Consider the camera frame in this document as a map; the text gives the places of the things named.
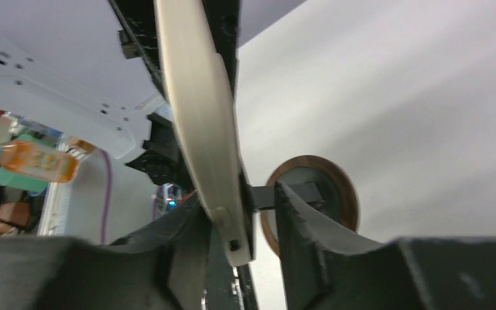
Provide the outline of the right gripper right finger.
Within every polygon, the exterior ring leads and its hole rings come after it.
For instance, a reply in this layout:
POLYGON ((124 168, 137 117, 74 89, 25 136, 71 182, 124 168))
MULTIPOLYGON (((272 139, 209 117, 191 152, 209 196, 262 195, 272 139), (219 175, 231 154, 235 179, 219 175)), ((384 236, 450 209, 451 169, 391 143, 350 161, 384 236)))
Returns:
POLYGON ((496 309, 496 238, 379 243, 274 186, 288 309, 496 309))

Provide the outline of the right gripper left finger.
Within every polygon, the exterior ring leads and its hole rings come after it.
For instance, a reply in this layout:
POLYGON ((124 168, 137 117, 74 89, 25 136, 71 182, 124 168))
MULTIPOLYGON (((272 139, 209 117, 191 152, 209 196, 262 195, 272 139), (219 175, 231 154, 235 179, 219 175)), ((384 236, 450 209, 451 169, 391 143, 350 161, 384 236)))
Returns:
POLYGON ((110 245, 0 237, 0 309, 199 309, 210 235, 191 194, 110 245))

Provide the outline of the wooden base phone stand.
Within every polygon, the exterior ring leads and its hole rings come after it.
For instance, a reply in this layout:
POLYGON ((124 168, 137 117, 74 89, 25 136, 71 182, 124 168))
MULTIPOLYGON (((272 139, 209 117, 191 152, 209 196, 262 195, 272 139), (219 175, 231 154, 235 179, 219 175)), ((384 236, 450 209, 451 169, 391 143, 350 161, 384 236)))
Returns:
POLYGON ((277 167, 264 186, 251 187, 254 210, 272 252, 280 255, 274 214, 274 183, 290 186, 307 204, 344 227, 358 230, 358 196, 349 176, 335 163, 320 156, 293 157, 277 167))

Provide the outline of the cream cased phone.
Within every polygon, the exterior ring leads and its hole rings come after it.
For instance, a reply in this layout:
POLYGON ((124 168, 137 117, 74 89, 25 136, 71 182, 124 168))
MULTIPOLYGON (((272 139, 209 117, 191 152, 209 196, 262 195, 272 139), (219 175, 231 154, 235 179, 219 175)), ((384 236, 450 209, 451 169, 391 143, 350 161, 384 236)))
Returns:
POLYGON ((200 1, 155 1, 165 91, 198 197, 233 267, 252 259, 233 95, 200 1))

